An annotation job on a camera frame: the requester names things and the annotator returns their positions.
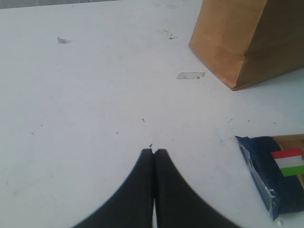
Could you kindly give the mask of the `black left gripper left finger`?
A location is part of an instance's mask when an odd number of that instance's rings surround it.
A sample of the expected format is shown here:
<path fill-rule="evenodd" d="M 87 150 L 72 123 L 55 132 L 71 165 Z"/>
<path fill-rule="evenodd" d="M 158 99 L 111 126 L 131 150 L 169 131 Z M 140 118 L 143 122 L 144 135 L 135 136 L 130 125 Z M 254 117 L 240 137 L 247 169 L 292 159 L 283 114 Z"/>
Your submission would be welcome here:
<path fill-rule="evenodd" d="M 151 228 L 154 204 L 154 155 L 143 149 L 119 189 L 76 228 Z"/>

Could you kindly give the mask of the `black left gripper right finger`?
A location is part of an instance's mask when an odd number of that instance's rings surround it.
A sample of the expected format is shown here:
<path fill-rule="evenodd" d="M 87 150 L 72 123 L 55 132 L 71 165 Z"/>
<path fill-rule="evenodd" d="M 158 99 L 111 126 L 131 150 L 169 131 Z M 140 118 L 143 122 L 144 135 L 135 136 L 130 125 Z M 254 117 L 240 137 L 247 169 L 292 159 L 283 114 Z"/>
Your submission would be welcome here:
<path fill-rule="evenodd" d="M 184 180 L 168 152 L 154 153 L 155 207 L 159 228 L 237 228 Z"/>

